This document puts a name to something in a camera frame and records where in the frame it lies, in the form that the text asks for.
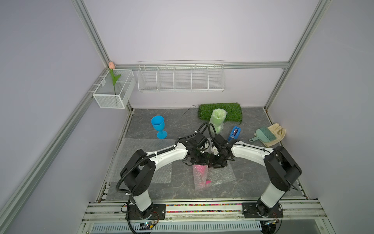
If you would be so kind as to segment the pink plastic wine glass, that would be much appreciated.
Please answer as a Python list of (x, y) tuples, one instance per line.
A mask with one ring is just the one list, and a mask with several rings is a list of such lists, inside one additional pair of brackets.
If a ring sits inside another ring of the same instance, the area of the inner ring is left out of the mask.
[(203, 188), (211, 183), (211, 180), (207, 179), (208, 166), (193, 165), (193, 176), (194, 184), (197, 188)]

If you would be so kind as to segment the blue tape dispenser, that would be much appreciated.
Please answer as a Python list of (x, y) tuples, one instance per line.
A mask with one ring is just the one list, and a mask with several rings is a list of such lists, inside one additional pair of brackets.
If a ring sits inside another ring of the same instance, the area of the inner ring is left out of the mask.
[(229, 135), (228, 141), (231, 141), (233, 139), (238, 139), (238, 137), (240, 135), (240, 132), (241, 132), (241, 128), (237, 127), (237, 126), (234, 126), (230, 135)]

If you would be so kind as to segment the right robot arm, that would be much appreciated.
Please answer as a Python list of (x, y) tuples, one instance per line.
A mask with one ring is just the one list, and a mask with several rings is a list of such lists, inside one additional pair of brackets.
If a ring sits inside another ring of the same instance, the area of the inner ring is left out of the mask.
[(216, 133), (211, 123), (207, 129), (214, 152), (209, 158), (209, 167), (224, 168), (229, 160), (241, 158), (266, 168), (270, 183), (257, 202), (242, 204), (243, 214), (253, 218), (283, 217), (280, 200), (302, 174), (300, 166), (288, 151), (282, 146), (260, 148), (236, 139), (227, 141)]

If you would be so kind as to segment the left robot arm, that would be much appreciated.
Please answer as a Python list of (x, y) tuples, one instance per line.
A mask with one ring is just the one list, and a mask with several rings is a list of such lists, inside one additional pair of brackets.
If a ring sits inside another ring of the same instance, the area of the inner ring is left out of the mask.
[(137, 150), (120, 172), (116, 184), (116, 192), (129, 196), (130, 203), (135, 205), (135, 211), (141, 219), (153, 215), (153, 202), (148, 188), (154, 173), (174, 161), (182, 161), (187, 166), (209, 164), (210, 143), (204, 136), (208, 123), (202, 124), (193, 134), (178, 138), (175, 143), (165, 149), (146, 153)]

